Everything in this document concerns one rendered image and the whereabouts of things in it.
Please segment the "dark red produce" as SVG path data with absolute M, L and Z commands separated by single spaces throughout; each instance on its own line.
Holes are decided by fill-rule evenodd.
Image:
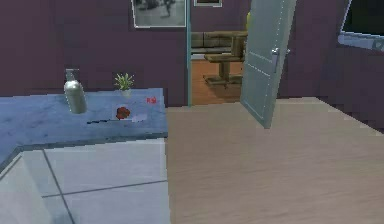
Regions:
M 126 119 L 130 116 L 130 111 L 126 107 L 119 107 L 116 110 L 116 118 L 118 120 Z

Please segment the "blue topped white kitchen counter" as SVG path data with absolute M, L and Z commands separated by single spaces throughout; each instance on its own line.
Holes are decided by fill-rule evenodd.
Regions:
M 155 97 L 155 104 L 146 98 Z M 0 97 L 0 224 L 171 224 L 160 88 Z M 130 116 L 116 122 L 126 107 Z

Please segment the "small green potted plant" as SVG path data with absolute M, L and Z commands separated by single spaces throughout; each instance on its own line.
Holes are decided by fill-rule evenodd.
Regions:
M 129 98 L 131 96 L 131 88 L 134 85 L 134 78 L 128 73 L 117 73 L 115 77 L 115 86 L 121 94 Z

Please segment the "pale grey room door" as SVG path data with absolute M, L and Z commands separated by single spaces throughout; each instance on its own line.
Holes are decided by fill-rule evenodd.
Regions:
M 241 87 L 241 104 L 265 128 L 271 127 L 297 0 L 252 0 Z M 275 73 L 271 50 L 280 49 Z

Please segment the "black and white framed picture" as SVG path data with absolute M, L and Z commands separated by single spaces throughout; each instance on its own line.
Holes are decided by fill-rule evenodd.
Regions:
M 131 0 L 135 28 L 186 26 L 186 0 Z

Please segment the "small framed picture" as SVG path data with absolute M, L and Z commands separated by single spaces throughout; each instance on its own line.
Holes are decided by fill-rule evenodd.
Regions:
M 222 0 L 193 0 L 195 7 L 222 7 Z

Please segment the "silver metal bottle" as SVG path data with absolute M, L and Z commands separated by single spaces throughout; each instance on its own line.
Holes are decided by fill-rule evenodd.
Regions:
M 82 84 L 74 76 L 75 69 L 66 69 L 66 82 L 64 93 L 69 109 L 74 114 L 82 114 L 87 111 L 85 93 Z

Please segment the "white framed dark window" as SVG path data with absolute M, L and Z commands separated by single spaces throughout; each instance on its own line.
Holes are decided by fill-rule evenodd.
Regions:
M 384 52 L 384 0 L 348 0 L 338 43 Z

